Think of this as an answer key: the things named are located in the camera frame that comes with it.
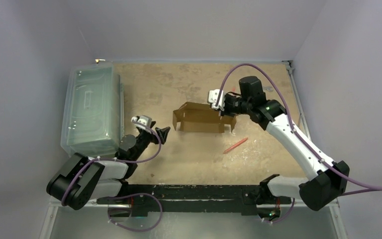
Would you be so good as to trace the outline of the brown cardboard box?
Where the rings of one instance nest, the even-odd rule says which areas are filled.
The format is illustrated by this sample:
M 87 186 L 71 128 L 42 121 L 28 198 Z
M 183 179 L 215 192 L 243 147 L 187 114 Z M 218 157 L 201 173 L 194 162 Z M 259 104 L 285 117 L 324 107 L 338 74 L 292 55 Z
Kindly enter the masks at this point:
M 176 131 L 224 133 L 227 126 L 233 131 L 236 123 L 235 117 L 220 116 L 208 104 L 185 102 L 173 111 L 173 127 Z

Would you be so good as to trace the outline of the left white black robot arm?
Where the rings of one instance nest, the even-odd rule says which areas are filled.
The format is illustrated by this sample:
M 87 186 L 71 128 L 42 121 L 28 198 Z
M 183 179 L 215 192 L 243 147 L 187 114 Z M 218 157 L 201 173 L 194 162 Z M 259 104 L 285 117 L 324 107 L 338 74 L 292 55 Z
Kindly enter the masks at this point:
M 92 158 L 75 153 L 49 181 L 46 192 L 62 206 L 79 210 L 89 200 L 110 197 L 121 204 L 128 199 L 122 181 L 136 170 L 139 157 L 150 144 L 166 143 L 171 128 L 140 128 L 138 135 L 127 134 L 121 139 L 114 158 Z

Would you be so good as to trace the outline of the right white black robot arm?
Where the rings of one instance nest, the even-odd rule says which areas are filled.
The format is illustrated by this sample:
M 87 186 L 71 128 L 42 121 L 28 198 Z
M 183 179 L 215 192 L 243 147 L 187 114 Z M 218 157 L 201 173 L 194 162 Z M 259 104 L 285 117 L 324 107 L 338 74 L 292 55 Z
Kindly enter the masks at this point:
M 257 77 L 240 79 L 239 87 L 238 94 L 211 90 L 207 99 L 211 108 L 221 116 L 248 115 L 288 151 L 305 174 L 303 178 L 275 174 L 263 180 L 258 201 L 270 203 L 277 197 L 289 197 L 301 199 L 310 209 L 319 211 L 342 196 L 347 187 L 349 166 L 322 153 L 289 119 L 280 102 L 266 98 Z

